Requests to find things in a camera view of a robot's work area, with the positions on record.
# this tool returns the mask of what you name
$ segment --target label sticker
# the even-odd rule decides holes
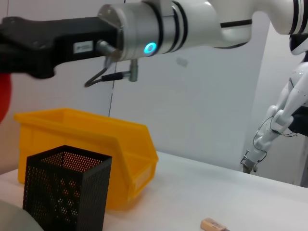
[[[93,51],[93,41],[74,43],[74,54]]]

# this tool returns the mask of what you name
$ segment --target robotic arm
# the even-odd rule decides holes
[[[243,171],[251,173],[257,171],[257,164],[267,155],[272,142],[283,135],[286,129],[293,133],[308,136],[308,38],[306,35],[292,35],[290,37],[292,54],[306,52],[303,62],[296,68],[282,90],[275,106],[269,107],[266,118],[257,131],[251,151],[247,150],[241,163]]]
[[[0,73],[49,78],[61,63],[98,56],[134,60],[132,71],[137,59],[155,54],[202,45],[231,49],[250,40],[256,11],[267,13],[278,33],[308,33],[307,0],[143,0],[104,5],[94,18],[8,17],[0,26]]]

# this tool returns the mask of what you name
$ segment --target white wall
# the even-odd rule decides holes
[[[276,105],[280,92],[303,57],[293,56],[289,49],[289,37],[279,35],[270,26],[243,152],[251,149],[252,139],[267,109]],[[279,137],[274,141],[266,160],[259,164],[256,175],[293,183],[300,168],[303,144],[304,137],[301,135],[294,138]]]
[[[270,24],[263,13],[253,20],[252,40],[238,49],[140,59],[137,83],[115,83],[111,116],[146,124],[159,151],[238,169]]]
[[[10,0],[9,16],[32,20],[92,17],[105,3],[106,0]],[[15,113],[70,107],[108,115],[113,84],[97,84],[89,89],[83,87],[84,82],[102,67],[103,58],[96,58],[62,64],[56,69],[57,76],[48,80],[13,76],[12,104],[0,125],[0,173],[17,167],[19,124],[13,121]]]

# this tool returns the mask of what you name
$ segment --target wooden block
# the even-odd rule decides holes
[[[227,227],[219,224],[211,218],[206,218],[201,221],[201,228],[205,231],[226,231]]]

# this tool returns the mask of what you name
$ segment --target blue indicator light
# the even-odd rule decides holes
[[[156,50],[156,47],[157,47],[156,43],[150,42],[148,45],[145,46],[144,53],[150,54]]]

